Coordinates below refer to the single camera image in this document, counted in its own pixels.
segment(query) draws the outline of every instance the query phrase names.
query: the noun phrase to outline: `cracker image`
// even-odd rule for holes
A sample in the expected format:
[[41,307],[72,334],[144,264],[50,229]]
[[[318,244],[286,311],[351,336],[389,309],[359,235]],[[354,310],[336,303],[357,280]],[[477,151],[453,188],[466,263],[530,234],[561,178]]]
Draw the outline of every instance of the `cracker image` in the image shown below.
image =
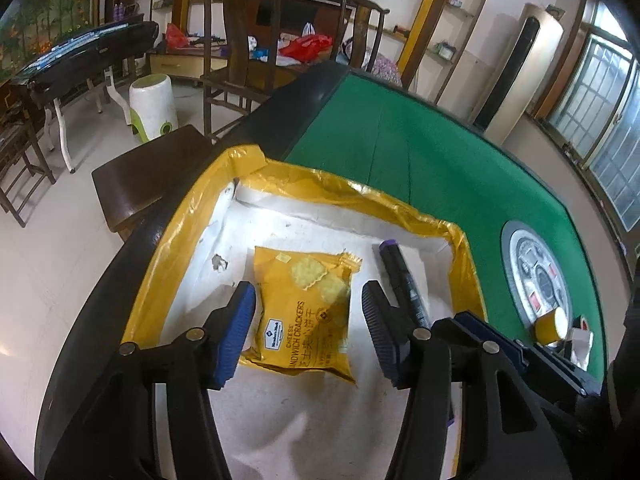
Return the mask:
[[335,274],[328,272],[316,286],[320,290],[322,301],[328,306],[344,303],[347,300],[349,287]]
[[310,286],[315,285],[327,272],[326,267],[311,256],[306,256],[291,266],[293,282],[302,290],[307,290]]

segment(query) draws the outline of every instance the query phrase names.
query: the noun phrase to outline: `purple marker cap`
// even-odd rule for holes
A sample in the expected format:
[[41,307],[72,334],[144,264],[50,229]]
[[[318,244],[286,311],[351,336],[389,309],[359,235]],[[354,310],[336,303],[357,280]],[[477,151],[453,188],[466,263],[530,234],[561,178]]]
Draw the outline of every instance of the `purple marker cap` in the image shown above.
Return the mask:
[[384,249],[385,247],[388,247],[389,245],[398,245],[398,242],[393,240],[393,238],[391,238],[389,240],[385,240],[384,242],[382,242],[380,244],[380,249]]

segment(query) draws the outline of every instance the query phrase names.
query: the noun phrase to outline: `black marker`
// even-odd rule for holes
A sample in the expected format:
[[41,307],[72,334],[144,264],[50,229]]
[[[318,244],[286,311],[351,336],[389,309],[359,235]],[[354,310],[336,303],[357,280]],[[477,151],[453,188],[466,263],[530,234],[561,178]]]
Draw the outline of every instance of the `black marker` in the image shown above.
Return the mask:
[[398,300],[398,306],[407,312],[417,326],[431,328],[431,321],[415,286],[414,277],[406,266],[400,247],[395,240],[385,240],[380,244],[380,257],[389,275],[391,287]]

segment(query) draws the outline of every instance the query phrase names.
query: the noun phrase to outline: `chair backrest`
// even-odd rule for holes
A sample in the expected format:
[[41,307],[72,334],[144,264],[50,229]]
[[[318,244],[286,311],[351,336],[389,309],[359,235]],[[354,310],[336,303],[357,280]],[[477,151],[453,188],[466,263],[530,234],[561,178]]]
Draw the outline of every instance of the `chair backrest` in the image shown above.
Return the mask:
[[369,63],[367,63],[367,72],[373,70],[373,65],[376,62],[376,56],[378,55],[378,49],[380,48],[380,40],[382,39],[382,30],[385,26],[385,15],[389,13],[389,9],[383,9],[377,3],[370,0],[342,0],[340,5],[340,20],[338,21],[338,30],[335,35],[334,47],[331,50],[331,59],[335,60],[338,55],[338,49],[340,49],[340,42],[346,30],[346,23],[344,20],[346,13],[347,2],[353,2],[356,4],[356,13],[353,18],[353,44],[351,45],[351,60],[349,66],[355,68],[361,68],[364,62],[364,57],[367,51],[367,35],[369,33],[369,19],[371,17],[371,11],[376,10],[379,13],[378,26],[376,27],[376,39],[371,49],[371,57]]
[[[247,40],[247,0],[222,0],[225,17],[226,43],[230,49],[227,60],[228,82],[236,86],[245,86],[249,67],[249,44]],[[265,92],[273,90],[280,36],[281,0],[272,0],[271,41],[267,61]],[[211,0],[204,0],[204,75],[211,72]]]

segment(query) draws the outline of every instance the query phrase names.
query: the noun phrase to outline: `tiled floor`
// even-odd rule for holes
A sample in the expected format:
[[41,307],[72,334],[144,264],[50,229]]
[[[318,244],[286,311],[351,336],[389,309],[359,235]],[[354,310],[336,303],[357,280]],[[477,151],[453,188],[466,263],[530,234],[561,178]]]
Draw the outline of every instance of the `tiled floor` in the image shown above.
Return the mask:
[[[127,96],[126,89],[120,92]],[[202,131],[202,90],[174,84],[174,95],[180,124]],[[213,114],[214,130],[238,116],[221,107]],[[36,190],[22,212],[25,229],[0,211],[0,433],[30,469],[40,405],[58,353],[122,246],[104,222],[91,172],[139,143],[115,103],[98,114],[93,101],[81,98],[65,117],[76,173],[65,168],[55,126],[56,149],[43,151],[56,184],[45,180]]]

